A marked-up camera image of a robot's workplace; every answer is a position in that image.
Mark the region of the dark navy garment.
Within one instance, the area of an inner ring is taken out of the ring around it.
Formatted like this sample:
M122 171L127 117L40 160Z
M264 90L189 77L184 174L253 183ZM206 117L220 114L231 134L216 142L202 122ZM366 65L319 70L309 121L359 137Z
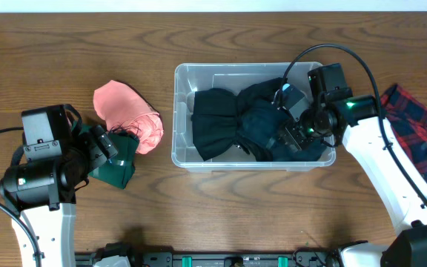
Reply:
M279 140L278 130L289 119L285 111L277 110L267 100L257 99L241 115L237 133L257 162L316 162L326 150L319 140L297 152Z

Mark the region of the red navy plaid shirt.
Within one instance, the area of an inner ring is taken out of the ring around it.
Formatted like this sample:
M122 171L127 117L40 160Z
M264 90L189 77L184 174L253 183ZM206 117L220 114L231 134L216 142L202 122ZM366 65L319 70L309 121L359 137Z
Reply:
M399 144L427 182L427 108L397 84L380 101Z

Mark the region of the black garment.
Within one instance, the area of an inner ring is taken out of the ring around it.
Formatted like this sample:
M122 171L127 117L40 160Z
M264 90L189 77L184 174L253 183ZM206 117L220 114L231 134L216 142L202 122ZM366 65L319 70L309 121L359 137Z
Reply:
M196 92L191 115L192 136L201 158L205 161L213 159L233 146L239 147L247 155L252 154L237 133L241 115L257 99L271 103L281 82L281 78L269 79L253 84L237 94L224 88Z

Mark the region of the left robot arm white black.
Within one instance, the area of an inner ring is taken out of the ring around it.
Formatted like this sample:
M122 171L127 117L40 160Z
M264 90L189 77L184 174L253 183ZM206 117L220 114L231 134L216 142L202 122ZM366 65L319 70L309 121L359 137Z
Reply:
M26 132L27 163L13 162L0 194L16 215L12 221L24 266L74 266L76 191L88 174L117 154L97 125L84 133Z

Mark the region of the dark green garment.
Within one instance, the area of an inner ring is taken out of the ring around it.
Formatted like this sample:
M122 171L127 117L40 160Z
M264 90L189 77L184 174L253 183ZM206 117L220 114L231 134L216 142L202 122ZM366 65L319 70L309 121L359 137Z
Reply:
M127 131L107 132L118 154L91 171L88 177L96 178L114 187L125 189L135 173L134 159L139 139Z

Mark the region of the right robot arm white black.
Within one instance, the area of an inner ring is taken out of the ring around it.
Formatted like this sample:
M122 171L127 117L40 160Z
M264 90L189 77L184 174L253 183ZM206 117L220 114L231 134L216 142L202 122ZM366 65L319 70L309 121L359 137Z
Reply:
M367 174L397 235L391 245L356 242L328 256L327 266L427 266L427 183L397 141L390 122L370 95L353 96L349 88L316 90L309 100L283 85L275 104L288 120L279 138L294 152L334 138Z

